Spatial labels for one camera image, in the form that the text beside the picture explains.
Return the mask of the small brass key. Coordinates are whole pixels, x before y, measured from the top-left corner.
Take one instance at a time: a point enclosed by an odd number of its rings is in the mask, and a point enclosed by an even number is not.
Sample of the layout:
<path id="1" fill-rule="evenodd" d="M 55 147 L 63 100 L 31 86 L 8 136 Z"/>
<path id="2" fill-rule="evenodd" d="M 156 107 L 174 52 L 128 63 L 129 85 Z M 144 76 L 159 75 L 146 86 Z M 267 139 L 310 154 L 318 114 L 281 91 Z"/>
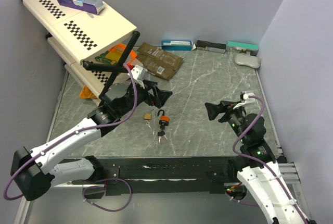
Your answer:
<path id="1" fill-rule="evenodd" d="M 151 127 L 151 125 L 150 125 L 150 121 L 149 121 L 149 120 L 145 120 L 145 124 L 146 124 L 146 126 L 147 126 L 150 130 L 153 131 L 153 128 Z"/>

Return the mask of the small brass padlock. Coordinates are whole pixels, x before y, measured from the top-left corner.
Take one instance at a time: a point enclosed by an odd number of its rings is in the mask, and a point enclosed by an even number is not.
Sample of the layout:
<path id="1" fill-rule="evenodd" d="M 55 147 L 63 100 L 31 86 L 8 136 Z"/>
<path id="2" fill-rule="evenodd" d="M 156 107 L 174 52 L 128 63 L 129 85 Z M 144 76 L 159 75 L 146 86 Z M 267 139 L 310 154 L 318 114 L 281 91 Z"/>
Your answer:
<path id="1" fill-rule="evenodd" d="M 155 111 L 156 111 L 155 109 L 152 109 L 150 112 L 144 113 L 143 119 L 147 120 L 147 121 L 150 121 L 152 119 Z"/>

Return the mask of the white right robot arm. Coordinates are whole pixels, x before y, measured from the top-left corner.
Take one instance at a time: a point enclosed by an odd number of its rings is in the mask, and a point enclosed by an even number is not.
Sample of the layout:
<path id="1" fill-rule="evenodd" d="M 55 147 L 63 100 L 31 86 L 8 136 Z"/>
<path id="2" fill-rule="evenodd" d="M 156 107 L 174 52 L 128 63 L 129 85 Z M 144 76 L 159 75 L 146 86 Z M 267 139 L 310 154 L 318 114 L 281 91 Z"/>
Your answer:
<path id="1" fill-rule="evenodd" d="M 315 223 L 300 208 L 292 196 L 279 169 L 278 161 L 264 139 L 266 128 L 265 104 L 258 114 L 247 114 L 245 105 L 263 99 L 251 95 L 238 102 L 220 101 L 219 104 L 205 103 L 209 120 L 218 119 L 228 123 L 237 135 L 233 148 L 235 157 L 228 160 L 227 175 L 232 181 L 241 182 L 252 195 L 264 214 L 267 223 Z"/>

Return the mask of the black headed keys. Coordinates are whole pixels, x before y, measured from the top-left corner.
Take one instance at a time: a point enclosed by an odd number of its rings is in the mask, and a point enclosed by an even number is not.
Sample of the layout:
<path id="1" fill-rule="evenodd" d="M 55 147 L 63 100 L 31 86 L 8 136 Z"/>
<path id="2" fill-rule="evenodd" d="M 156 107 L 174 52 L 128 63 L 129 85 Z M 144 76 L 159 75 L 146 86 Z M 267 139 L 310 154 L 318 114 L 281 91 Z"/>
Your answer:
<path id="1" fill-rule="evenodd" d="M 158 143 L 161 143 L 161 140 L 164 138 L 164 139 L 168 139 L 165 135 L 165 131 L 164 130 L 160 130 L 158 131 L 157 133 L 157 136 L 158 136 Z"/>

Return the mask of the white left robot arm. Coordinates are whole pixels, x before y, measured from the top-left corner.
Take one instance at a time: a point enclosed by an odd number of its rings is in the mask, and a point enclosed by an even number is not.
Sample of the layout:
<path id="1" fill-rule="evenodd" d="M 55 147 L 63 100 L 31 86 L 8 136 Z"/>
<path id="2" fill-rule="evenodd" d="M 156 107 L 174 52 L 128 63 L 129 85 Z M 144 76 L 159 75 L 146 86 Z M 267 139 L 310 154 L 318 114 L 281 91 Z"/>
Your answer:
<path id="1" fill-rule="evenodd" d="M 31 150 L 21 147 L 14 152 L 10 175 L 27 201 L 33 201 L 50 188 L 71 181 L 97 183 L 103 167 L 94 156 L 77 162 L 63 163 L 76 149 L 107 135 L 130 118 L 140 103 L 161 108 L 172 91 L 161 90 L 156 82 L 144 80 L 143 85 L 113 84 L 102 96 L 97 108 L 72 129 Z"/>

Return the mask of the orange black padlock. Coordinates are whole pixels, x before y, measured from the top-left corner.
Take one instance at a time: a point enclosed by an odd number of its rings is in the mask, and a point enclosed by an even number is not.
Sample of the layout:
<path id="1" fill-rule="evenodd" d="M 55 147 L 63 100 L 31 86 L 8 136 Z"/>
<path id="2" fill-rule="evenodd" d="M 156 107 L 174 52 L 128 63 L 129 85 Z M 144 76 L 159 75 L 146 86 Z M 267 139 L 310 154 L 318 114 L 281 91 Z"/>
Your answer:
<path id="1" fill-rule="evenodd" d="M 165 115 L 165 111 L 163 109 L 160 109 L 157 113 L 158 116 L 160 116 L 159 119 L 159 125 L 161 126 L 168 126 L 170 122 L 170 118 Z"/>

